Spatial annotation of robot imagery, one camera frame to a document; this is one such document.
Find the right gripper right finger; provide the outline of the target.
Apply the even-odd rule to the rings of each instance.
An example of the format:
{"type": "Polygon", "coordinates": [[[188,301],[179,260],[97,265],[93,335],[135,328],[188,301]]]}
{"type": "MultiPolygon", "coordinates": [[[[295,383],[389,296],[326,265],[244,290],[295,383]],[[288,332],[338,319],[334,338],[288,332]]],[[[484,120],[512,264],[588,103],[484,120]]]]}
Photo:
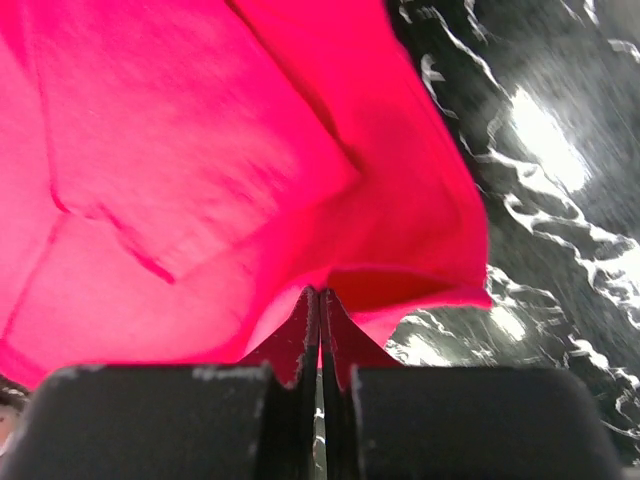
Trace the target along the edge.
{"type": "Polygon", "coordinates": [[[353,377],[360,369],[386,373],[402,365],[358,327],[334,290],[320,292],[319,315],[327,475],[330,479],[395,479],[391,470],[363,457],[353,377]]]}

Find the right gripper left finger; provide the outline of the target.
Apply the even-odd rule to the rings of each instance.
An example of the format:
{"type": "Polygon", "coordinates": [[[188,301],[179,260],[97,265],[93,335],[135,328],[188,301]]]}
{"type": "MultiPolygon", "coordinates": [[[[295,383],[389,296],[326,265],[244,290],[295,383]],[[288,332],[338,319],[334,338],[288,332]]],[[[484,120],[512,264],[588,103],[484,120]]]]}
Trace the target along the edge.
{"type": "Polygon", "coordinates": [[[319,293],[306,287],[286,320],[240,362],[271,372],[260,414],[256,479],[313,477],[318,359],[319,293]]]}

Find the magenta pink t shirt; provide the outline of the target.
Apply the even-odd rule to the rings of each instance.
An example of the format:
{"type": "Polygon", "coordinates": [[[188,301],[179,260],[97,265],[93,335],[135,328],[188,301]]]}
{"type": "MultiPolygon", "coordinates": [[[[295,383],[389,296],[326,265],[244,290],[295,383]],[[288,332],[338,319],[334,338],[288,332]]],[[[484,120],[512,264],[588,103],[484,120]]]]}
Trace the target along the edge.
{"type": "Polygon", "coordinates": [[[232,363],[307,286],[485,308],[474,181],[382,1],[5,1],[1,372],[232,363]]]}

